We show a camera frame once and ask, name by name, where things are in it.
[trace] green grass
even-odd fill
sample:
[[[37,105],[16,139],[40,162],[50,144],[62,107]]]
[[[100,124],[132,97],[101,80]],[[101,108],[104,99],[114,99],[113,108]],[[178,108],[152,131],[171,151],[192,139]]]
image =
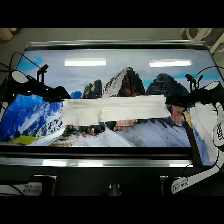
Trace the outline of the green grass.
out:
[[[40,139],[40,137],[33,137],[33,136],[21,136],[19,138],[15,138],[11,141],[13,144],[19,144],[19,145],[28,145],[31,144],[34,141],[37,141]]]

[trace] mountain image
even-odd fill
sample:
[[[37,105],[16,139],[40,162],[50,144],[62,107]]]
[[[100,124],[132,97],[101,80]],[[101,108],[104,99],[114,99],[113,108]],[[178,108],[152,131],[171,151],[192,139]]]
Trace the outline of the mountain image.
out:
[[[139,74],[133,68],[126,67],[111,78],[105,86],[98,79],[86,85],[83,93],[72,92],[71,97],[96,99],[187,93],[184,86],[165,73],[159,74],[145,90]],[[106,125],[100,123],[88,127],[68,125],[61,135],[64,128],[61,118],[62,108],[61,102],[50,104],[44,102],[39,96],[18,95],[4,115],[0,127],[0,140],[11,141],[20,136],[44,137],[52,133],[60,133],[58,140],[49,142],[48,145],[112,146],[114,142],[118,142],[116,146],[190,146],[184,127],[176,126],[171,118],[111,121],[105,122]],[[44,138],[41,139],[42,143],[46,145]]]

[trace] screen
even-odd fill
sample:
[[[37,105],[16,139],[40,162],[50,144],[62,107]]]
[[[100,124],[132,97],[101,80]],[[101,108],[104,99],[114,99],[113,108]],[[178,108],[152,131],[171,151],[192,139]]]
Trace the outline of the screen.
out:
[[[190,92],[185,75],[215,65],[207,50],[192,49],[29,50],[24,55],[39,66],[48,64],[45,85],[63,86],[74,100],[185,95]],[[36,79],[38,68],[27,59],[22,57],[17,69]],[[202,74],[200,87],[222,81],[217,68]],[[18,94],[2,118],[0,141],[55,147],[191,147],[187,135],[191,125],[179,107],[166,105],[170,117],[86,127],[64,125],[63,106],[63,102],[45,102],[37,95]]]

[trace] display screen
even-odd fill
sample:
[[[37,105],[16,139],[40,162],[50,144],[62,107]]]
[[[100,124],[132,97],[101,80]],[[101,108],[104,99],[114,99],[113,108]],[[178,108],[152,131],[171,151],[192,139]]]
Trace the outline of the display screen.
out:
[[[39,66],[47,64],[45,85],[63,86],[74,100],[186,95],[190,85],[185,75],[215,65],[207,50],[192,49],[29,50],[24,55]],[[37,77],[38,68],[25,58],[17,69]],[[221,81],[217,68],[202,74],[200,87]],[[92,126],[64,125],[63,106],[63,102],[49,103],[41,96],[18,94],[2,118],[0,141],[54,147],[191,147],[186,131],[190,124],[173,105],[166,105],[170,117]]]

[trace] sky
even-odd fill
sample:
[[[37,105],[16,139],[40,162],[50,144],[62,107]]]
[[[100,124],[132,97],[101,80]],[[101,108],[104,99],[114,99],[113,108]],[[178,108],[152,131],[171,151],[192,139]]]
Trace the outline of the sky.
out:
[[[69,94],[83,92],[86,85],[100,79],[103,86],[125,67],[132,67],[139,74],[145,89],[160,73],[167,73],[189,90],[185,74],[195,75],[205,67],[213,66],[214,61],[206,50],[192,49],[86,49],[86,50],[35,50],[25,55],[39,66],[49,65],[45,73],[45,84],[50,87],[64,86]],[[65,59],[105,58],[106,66],[65,67]],[[151,68],[149,61],[164,59],[191,60],[186,67]],[[28,60],[22,58],[17,69],[36,78],[38,70]],[[217,68],[205,70],[201,85],[220,79]]]

